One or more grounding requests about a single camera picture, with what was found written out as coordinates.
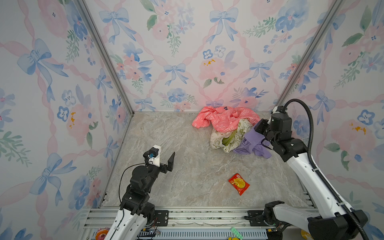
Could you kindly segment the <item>purple cloth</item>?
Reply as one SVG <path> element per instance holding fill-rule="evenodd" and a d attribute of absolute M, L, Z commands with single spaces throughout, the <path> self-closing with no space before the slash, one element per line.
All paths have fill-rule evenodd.
<path fill-rule="evenodd" d="M 255 156 L 263 157 L 269 159 L 272 154 L 269 149 L 262 145 L 262 141 L 265 136 L 258 133 L 255 130 L 256 126 L 253 126 L 243 137 L 241 144 L 233 150 L 234 153 L 240 155 L 250 155 L 254 154 Z"/>

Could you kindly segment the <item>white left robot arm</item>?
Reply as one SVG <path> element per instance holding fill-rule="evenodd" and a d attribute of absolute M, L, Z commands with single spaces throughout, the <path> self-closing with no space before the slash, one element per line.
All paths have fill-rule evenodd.
<path fill-rule="evenodd" d="M 158 232 L 157 227 L 168 224 L 168 211 L 156 211 L 149 202 L 150 192 L 159 173 L 171 172 L 176 153 L 172 153 L 167 164 L 160 163 L 160 147 L 152 147 L 143 154 L 144 163 L 133 165 L 130 184 L 125 194 L 119 197 L 120 208 L 109 229 L 106 240 L 136 240 L 140 233 L 154 227 L 151 238 Z"/>

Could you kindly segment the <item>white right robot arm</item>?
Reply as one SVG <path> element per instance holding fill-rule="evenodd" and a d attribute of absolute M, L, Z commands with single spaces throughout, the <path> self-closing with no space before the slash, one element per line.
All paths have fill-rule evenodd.
<path fill-rule="evenodd" d="M 269 120 L 260 120 L 254 130 L 294 170 L 317 211 L 306 211 L 274 201 L 265 205 L 265 222 L 269 225 L 290 224 L 311 234 L 315 240 L 352 240 L 362 235 L 363 227 L 368 222 L 367 215 L 362 210 L 354 210 L 332 187 L 313 162 L 309 147 L 302 140 L 292 137 L 291 126 L 292 119 L 277 112 Z"/>

